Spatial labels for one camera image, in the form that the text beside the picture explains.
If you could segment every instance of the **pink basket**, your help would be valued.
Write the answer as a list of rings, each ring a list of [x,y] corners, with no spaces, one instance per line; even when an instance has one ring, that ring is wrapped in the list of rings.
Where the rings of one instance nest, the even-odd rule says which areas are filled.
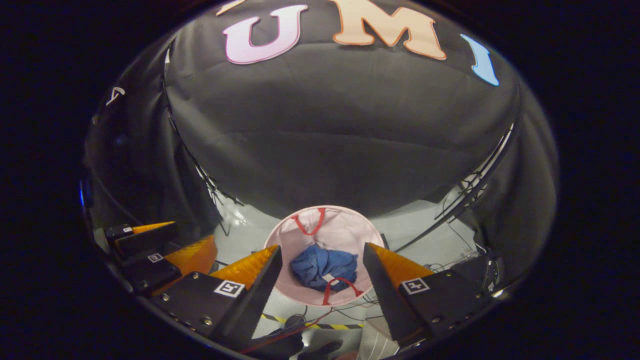
[[[314,206],[299,210],[282,220],[269,234],[264,247],[280,245],[282,270],[275,288],[282,295],[310,306],[338,306],[363,297],[373,285],[362,263],[364,244],[384,246],[373,224],[356,211],[340,206]],[[327,250],[341,250],[358,254],[357,278],[352,287],[329,294],[305,287],[296,280],[289,263],[307,247],[318,244]]]

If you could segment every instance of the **blue letter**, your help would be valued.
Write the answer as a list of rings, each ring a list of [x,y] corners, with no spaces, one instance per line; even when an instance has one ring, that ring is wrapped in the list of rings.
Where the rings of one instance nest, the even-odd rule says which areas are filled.
[[[491,85],[498,86],[500,83],[493,72],[493,65],[489,58],[489,50],[466,35],[460,34],[460,36],[465,39],[469,45],[471,45],[471,50],[474,52],[474,56],[476,57],[476,64],[472,66],[471,69],[473,69],[476,75],[478,75],[482,80],[485,80]]]

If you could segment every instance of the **crumpled cloth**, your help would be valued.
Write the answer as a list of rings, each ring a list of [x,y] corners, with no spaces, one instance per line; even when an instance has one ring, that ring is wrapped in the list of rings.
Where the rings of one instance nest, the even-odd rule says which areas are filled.
[[[324,293],[327,280],[326,274],[333,277],[343,277],[351,283],[356,281],[356,267],[358,255],[340,250],[326,250],[317,244],[305,249],[302,254],[291,261],[289,265],[295,278],[304,286]],[[349,287],[344,281],[334,281],[331,290],[340,291]]]

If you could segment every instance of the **warning tape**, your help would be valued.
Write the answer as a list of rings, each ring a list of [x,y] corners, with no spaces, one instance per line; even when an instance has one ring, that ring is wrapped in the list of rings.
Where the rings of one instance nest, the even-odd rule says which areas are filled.
[[[279,318],[277,316],[262,314],[262,317],[268,320],[285,323],[287,319]],[[327,330],[357,330],[362,329],[364,327],[363,323],[348,323],[348,324],[328,324],[328,323],[317,323],[311,325],[309,329],[327,329]]]

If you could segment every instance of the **letter m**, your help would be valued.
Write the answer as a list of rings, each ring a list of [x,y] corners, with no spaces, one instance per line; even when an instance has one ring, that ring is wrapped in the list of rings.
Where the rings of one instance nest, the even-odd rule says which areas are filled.
[[[338,44],[373,44],[375,38],[364,29],[366,21],[387,46],[396,45],[404,32],[409,31],[409,40],[404,42],[409,51],[439,60],[447,58],[433,29],[435,21],[423,13],[398,8],[389,15],[369,0],[329,1],[333,1],[340,12],[342,30],[333,36]]]

